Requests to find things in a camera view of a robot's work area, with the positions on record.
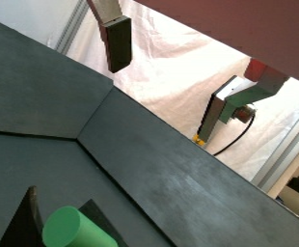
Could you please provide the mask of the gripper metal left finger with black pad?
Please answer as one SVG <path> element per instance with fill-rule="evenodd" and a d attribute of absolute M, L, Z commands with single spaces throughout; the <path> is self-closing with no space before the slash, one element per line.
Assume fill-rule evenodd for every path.
<path fill-rule="evenodd" d="M 130 64 L 130 18 L 122 15 L 118 0 L 86 0 L 105 45 L 108 69 L 117 72 Z"/>

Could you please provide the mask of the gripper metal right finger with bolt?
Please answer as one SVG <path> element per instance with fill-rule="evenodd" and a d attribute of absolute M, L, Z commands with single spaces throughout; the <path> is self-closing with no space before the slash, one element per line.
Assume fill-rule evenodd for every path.
<path fill-rule="evenodd" d="M 254 115 L 250 104 L 273 96 L 286 79 L 288 76 L 282 72 L 250 58 L 242 77 L 233 75 L 210 94 L 196 132 L 196 141 L 208 141 L 217 122 L 225 124 L 230 119 L 238 119 L 246 123 Z"/>

